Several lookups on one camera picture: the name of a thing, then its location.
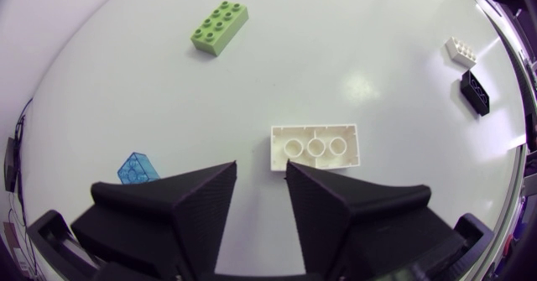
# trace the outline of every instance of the white tabletop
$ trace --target white tabletop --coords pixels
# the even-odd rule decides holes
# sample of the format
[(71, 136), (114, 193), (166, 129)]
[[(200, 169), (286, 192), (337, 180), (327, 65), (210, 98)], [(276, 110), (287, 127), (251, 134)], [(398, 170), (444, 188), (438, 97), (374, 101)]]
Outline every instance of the white tabletop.
[[(383, 185), (425, 184), (451, 226), (471, 212), (494, 228), (524, 143), (518, 84), (473, 0), (229, 0), (250, 19), (215, 58), (190, 35), (222, 0), (111, 0), (40, 85), (24, 134), (28, 217), (68, 223), (97, 181), (119, 183), (132, 151), (161, 177), (236, 160), (218, 273), (304, 272), (284, 173), (270, 172), (272, 125), (356, 123), (361, 166)], [(459, 92), (444, 43), (477, 53), (491, 111)]]

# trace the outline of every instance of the black cable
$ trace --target black cable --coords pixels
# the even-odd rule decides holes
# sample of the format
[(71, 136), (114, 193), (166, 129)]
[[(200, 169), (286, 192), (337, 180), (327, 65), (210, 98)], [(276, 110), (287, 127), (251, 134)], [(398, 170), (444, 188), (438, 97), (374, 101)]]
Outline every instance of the black cable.
[[(11, 222), (11, 214), (12, 213), (15, 215), (15, 210), (13, 208), (9, 209), (9, 212), (8, 212), (8, 221), (9, 221), (10, 224), (12, 224), (12, 222)], [(18, 225), (15, 225), (15, 226), (17, 227), (17, 231), (22, 234), (22, 232), (21, 232), (20, 228), (18, 227)], [(20, 252), (23, 254), (24, 259), (26, 259), (26, 262), (28, 264), (31, 264), (30, 260), (26, 257), (26, 254), (24, 254), (24, 251), (23, 251), (22, 248), (20, 249)], [(39, 273), (36, 270), (33, 270), (31, 266), (29, 266), (29, 270), (36, 278), (40, 278), (41, 280), (46, 281), (46, 278), (44, 278), (44, 274), (43, 274), (43, 271), (41, 270), (41, 268), (39, 268), (39, 271), (41, 272), (40, 276), (39, 276)]]
[[(14, 202), (11, 202), (10, 199), (10, 212), (9, 212), (9, 218), (11, 218), (11, 212), (15, 215), (15, 218), (17, 219), (17, 229), (20, 233), (20, 236), (24, 237), (24, 245), (26, 247), (26, 253), (28, 254), (29, 258), (26, 258), (26, 261), (28, 261), (29, 264), (33, 265), (32, 269), (34, 272), (34, 275), (36, 278), (40, 278), (41, 280), (45, 279), (43, 275), (43, 271), (41, 270), (41, 267), (38, 265), (37, 261), (35, 260), (35, 250), (34, 250), (34, 244), (31, 240), (29, 240), (28, 237), (28, 223), (26, 220), (26, 210), (24, 207), (24, 199), (23, 199), (23, 174), (22, 174), (22, 159), (21, 159), (21, 148), (23, 143), (23, 134), (24, 134), (24, 120), (26, 118), (26, 115), (24, 114), (26, 112), (26, 109), (28, 108), (28, 105), (30, 102), (32, 102), (33, 98), (30, 98), (26, 105), (24, 105), (23, 110), (20, 112), (20, 115), (18, 116), (17, 124), (15, 125), (15, 133), (14, 133), (14, 144), (13, 144), (13, 165), (15, 169), (15, 178), (17, 182), (17, 196), (18, 196), (18, 202), (20, 204), (20, 208), (22, 211), (22, 222), (20, 221), (17, 212), (14, 210)], [(18, 226), (21, 226), (24, 229), (24, 235), (21, 232), (20, 228)]]

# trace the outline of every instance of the lego stud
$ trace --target lego stud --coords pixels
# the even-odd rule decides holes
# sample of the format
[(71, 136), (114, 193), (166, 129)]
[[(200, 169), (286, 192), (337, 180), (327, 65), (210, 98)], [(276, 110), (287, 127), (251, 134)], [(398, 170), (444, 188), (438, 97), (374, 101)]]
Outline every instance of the lego stud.
[(138, 181), (147, 181), (148, 176), (146, 174), (138, 174)]
[(328, 149), (336, 156), (343, 155), (347, 151), (347, 142), (341, 137), (333, 138), (328, 144)]
[(222, 30), (224, 28), (224, 23), (218, 22), (215, 26), (216, 30)]
[(133, 169), (130, 169), (128, 171), (128, 181), (129, 182), (134, 182), (134, 181), (136, 181), (137, 178), (138, 178), (138, 176), (137, 176), (136, 171), (134, 171)]
[(302, 154), (302, 151), (304, 151), (304, 146), (298, 139), (291, 138), (285, 142), (284, 153), (290, 159), (299, 157)]
[(214, 37), (214, 34), (213, 34), (213, 33), (209, 33), (209, 34), (207, 34), (207, 35), (205, 36), (205, 40), (206, 40), (207, 42), (211, 42), (214, 38), (215, 38), (215, 37)]
[(319, 138), (312, 138), (308, 142), (307, 150), (311, 156), (319, 157), (325, 152), (326, 145)]

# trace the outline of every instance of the lego brick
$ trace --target lego brick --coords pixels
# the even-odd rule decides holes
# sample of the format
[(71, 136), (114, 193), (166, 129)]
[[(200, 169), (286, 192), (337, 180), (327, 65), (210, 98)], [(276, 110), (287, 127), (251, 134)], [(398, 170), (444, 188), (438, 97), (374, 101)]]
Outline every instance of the lego brick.
[(117, 171), (122, 184), (141, 184), (160, 178), (145, 154), (133, 152)]
[(464, 44), (457, 38), (449, 38), (446, 42), (447, 52), (455, 62), (464, 65), (468, 69), (472, 68), (476, 64), (476, 55), (473, 53), (472, 48), (467, 44)]
[(246, 20), (246, 6), (224, 1), (194, 31), (190, 40), (198, 50), (218, 56)]
[(285, 171), (287, 161), (317, 169), (360, 165), (356, 124), (272, 126), (270, 169)]
[(485, 116), (490, 112), (488, 94), (470, 71), (462, 75), (461, 92), (481, 116)]

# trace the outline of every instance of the white lego brick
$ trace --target white lego brick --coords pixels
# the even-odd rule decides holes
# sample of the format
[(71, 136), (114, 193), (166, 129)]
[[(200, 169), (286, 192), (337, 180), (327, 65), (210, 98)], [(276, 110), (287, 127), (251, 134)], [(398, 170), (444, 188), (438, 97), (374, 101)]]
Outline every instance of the white lego brick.
[(317, 169), (360, 165), (356, 124), (272, 126), (270, 169), (285, 171), (288, 159)]
[(457, 38), (451, 37), (446, 42), (447, 52), (455, 62), (458, 62), (468, 69), (472, 68), (476, 64), (476, 54), (473, 53), (472, 48), (467, 44), (464, 44)]

